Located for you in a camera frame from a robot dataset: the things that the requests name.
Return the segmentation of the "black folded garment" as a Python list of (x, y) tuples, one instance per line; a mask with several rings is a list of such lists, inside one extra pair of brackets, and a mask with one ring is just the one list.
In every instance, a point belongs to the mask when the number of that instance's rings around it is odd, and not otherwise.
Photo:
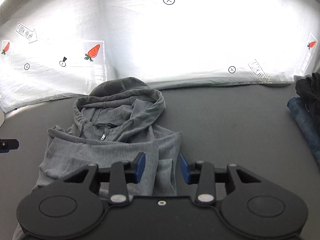
[(305, 101), (319, 131), (319, 73), (312, 73), (311, 76), (297, 80), (295, 89)]

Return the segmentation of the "grey zip hoodie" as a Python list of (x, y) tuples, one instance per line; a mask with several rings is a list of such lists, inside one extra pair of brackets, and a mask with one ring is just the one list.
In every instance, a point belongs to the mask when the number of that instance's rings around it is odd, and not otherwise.
[(162, 93), (134, 77), (107, 81), (73, 107), (68, 129), (48, 130), (44, 159), (31, 194), (21, 201), (14, 239), (65, 239), (88, 231), (105, 212), (109, 184), (93, 180), (99, 168), (146, 156), (133, 196), (175, 196), (181, 134), (156, 121)]

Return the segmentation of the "white side panel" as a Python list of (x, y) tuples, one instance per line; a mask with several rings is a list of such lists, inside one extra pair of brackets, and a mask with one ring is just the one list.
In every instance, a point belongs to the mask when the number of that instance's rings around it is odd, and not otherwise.
[(5, 113), (0, 109), (0, 127), (4, 124)]

